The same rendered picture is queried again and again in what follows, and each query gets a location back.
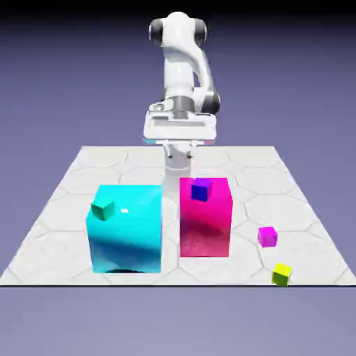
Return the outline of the large pink box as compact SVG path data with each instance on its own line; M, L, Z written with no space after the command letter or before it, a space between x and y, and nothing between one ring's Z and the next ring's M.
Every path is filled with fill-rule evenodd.
M225 177L212 177L207 202L191 199L195 178L179 180L179 253L181 257L228 257L233 199Z

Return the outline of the small yellow cube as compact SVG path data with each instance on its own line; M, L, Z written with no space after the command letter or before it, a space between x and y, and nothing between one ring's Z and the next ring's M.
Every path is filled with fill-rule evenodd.
M272 273L272 283L278 286L288 286L292 267L276 263Z

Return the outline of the large cyan box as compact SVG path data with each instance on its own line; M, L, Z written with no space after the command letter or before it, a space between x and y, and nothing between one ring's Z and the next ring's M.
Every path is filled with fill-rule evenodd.
M160 273L162 259L162 187L101 185L94 200L112 199L115 214L106 221L86 217L95 273Z

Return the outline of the small purple cube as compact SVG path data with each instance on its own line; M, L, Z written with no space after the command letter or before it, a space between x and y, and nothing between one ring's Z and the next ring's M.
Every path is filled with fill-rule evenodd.
M212 190L212 179L195 178L191 184L191 199L201 202L207 202Z

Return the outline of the small green cube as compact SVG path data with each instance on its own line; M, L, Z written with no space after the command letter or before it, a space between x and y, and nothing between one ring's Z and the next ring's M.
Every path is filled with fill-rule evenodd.
M115 214L115 203L112 199L94 200L91 203L91 211L94 217L106 221Z

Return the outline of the small magenta cube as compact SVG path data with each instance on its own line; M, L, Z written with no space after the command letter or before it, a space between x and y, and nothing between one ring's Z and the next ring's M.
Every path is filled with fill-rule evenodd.
M272 226L260 227L257 238L263 248L274 248L277 245L277 232Z

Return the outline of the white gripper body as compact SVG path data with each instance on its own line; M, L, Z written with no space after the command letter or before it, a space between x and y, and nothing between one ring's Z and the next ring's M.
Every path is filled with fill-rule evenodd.
M172 111L148 111L145 116L143 136L148 141L216 139L215 115L188 112L185 119L173 118Z

